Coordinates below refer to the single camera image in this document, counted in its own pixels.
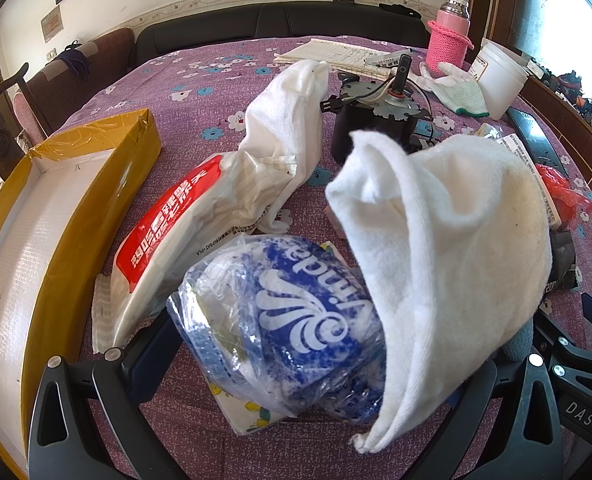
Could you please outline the purple floral tablecloth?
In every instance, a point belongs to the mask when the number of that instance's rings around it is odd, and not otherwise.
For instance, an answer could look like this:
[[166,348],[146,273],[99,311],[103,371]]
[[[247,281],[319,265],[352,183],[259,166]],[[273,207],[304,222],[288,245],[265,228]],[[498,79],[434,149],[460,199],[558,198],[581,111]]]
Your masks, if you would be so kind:
[[[159,196],[206,157],[235,150],[244,138],[248,104],[279,73],[275,57],[296,46],[271,38],[177,50],[154,58],[99,91],[69,118],[77,127],[148,108],[162,150],[118,230],[125,237]],[[580,282],[544,307],[582,348],[592,351],[592,325],[580,297],[592,296],[592,211],[574,229]],[[181,348],[143,414],[194,479],[396,479],[413,463],[448,414],[442,406],[385,451],[358,454],[354,426],[309,411],[295,419],[234,434],[191,352]]]

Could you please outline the white work glove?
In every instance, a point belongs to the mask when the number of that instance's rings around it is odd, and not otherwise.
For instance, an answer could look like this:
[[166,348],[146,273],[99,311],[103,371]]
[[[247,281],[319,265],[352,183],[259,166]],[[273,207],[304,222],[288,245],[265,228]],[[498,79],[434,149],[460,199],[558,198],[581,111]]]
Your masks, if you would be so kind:
[[411,72],[409,78],[422,90],[434,96],[453,113],[468,117],[487,117],[489,110],[477,81],[472,75],[448,62],[439,62],[441,77],[434,78],[426,63],[421,62],[419,74]]

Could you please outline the paper notebook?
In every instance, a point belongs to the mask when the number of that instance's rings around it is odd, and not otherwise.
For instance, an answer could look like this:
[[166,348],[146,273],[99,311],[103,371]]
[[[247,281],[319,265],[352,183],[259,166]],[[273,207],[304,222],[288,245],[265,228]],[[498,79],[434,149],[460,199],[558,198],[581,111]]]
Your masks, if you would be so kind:
[[313,38],[306,44],[277,55],[274,62],[278,64],[293,64],[301,60],[325,62],[331,70],[351,73],[366,78],[385,80],[392,71],[390,68],[368,64],[367,58],[381,55],[382,51],[343,44],[331,40]]

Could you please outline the yellow cardboard tray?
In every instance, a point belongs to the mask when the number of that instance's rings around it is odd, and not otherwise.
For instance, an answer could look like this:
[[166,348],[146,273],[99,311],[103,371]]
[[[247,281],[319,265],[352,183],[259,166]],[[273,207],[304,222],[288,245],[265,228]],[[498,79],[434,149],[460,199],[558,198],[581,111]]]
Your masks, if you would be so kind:
[[159,152],[153,114],[134,110],[55,133],[1,188],[0,457],[19,479],[46,362],[78,356],[94,280]]

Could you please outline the white cloth sock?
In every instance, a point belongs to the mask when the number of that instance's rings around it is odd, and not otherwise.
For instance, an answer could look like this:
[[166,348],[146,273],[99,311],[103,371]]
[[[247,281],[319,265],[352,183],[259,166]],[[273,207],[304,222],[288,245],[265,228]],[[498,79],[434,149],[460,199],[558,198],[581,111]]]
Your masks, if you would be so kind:
[[296,168],[290,182],[261,220],[266,234],[284,234],[276,217],[290,196],[312,175],[322,155],[320,103],[328,92],[328,64],[301,60],[279,73],[245,112],[246,135],[238,148],[257,158],[291,157]]

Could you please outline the dark wooden chair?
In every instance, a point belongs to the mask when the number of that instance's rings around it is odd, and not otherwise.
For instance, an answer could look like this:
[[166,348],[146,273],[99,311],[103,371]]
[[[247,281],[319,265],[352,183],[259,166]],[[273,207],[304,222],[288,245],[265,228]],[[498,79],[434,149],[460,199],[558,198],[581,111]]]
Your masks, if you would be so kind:
[[[44,140],[53,132],[53,128],[27,86],[24,76],[28,70],[29,64],[24,63],[13,76],[0,82],[0,99],[7,98],[8,89],[17,84],[28,102],[34,119],[39,124],[41,139]],[[16,135],[12,133],[11,123],[4,118],[2,110],[0,110],[0,177],[7,178],[23,157],[24,152],[16,142]]]

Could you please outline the red white tissue pack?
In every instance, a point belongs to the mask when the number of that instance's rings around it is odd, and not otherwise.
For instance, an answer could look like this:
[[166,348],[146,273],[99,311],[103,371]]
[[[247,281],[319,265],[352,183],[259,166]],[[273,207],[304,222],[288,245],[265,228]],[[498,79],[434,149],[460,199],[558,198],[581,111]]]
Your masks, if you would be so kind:
[[293,156],[215,154],[191,169],[136,222],[100,274],[92,300],[92,349],[124,346],[157,313],[189,267],[260,225],[296,176]]

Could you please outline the large white towel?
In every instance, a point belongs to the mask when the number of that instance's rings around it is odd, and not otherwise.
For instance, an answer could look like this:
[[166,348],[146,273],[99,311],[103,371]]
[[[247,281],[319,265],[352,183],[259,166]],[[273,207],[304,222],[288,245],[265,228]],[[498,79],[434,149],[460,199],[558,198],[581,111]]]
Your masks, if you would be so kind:
[[383,403],[361,454],[418,426],[534,315],[551,272],[535,175],[501,143],[450,136],[407,154],[357,130],[326,199],[383,325]]

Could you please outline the floral tissue pack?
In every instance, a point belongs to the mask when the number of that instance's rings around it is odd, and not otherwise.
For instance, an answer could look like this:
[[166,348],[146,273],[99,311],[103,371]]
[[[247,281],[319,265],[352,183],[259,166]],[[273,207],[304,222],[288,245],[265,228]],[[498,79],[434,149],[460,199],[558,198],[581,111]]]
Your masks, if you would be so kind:
[[237,436],[247,436],[283,419],[283,416],[268,408],[232,396],[213,382],[208,382],[207,385],[221,413]]

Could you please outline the black smartphone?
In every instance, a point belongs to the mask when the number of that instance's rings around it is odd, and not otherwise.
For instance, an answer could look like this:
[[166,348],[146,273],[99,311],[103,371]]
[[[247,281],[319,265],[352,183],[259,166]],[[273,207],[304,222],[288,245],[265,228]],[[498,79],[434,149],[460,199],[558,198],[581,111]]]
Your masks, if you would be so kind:
[[532,161],[535,164],[558,170],[562,176],[567,178],[567,170],[534,116],[515,107],[509,107],[506,114]]

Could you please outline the pink bottle with knit sleeve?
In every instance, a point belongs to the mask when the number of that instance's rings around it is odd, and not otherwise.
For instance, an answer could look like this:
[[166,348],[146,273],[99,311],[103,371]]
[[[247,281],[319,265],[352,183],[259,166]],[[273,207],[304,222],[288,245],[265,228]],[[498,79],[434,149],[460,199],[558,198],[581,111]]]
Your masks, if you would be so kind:
[[445,0],[437,11],[436,18],[427,22],[430,44],[425,63],[433,74],[439,73],[439,63],[462,67],[467,51],[474,48],[468,38],[470,25],[466,0]]

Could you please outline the blue white plastic bag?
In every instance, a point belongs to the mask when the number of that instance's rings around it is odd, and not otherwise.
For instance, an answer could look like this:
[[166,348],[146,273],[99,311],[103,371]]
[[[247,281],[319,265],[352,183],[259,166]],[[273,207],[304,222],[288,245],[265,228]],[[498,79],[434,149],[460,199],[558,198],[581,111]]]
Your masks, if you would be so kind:
[[377,415],[384,330],[359,274],[294,235],[239,235],[193,264],[167,310],[208,382],[270,412]]

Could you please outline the red plastic bag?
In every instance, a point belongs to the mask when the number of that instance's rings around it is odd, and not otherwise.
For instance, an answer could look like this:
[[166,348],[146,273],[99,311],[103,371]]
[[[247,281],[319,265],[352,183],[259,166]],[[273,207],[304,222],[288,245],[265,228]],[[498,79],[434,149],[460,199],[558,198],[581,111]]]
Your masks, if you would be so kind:
[[543,180],[556,212],[561,219],[560,230],[573,230],[578,223],[578,214],[592,212],[592,201],[582,193],[574,191],[558,170],[537,164],[536,168]]

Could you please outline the small wall plaque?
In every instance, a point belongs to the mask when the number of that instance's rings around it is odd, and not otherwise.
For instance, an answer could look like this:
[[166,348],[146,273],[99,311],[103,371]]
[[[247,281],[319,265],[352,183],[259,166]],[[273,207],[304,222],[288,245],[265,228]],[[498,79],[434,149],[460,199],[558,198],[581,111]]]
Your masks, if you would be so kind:
[[61,9],[58,4],[41,19],[40,26],[46,44],[64,29]]

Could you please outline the black sofa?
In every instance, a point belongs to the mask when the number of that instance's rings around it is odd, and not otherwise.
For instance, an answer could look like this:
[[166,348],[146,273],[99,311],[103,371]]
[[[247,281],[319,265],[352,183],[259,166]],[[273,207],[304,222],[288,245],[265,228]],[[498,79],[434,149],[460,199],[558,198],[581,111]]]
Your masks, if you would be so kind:
[[403,46],[428,46],[421,15],[406,6],[349,1],[246,4],[147,26],[130,52],[133,67],[177,50],[225,42],[303,36],[357,36]]

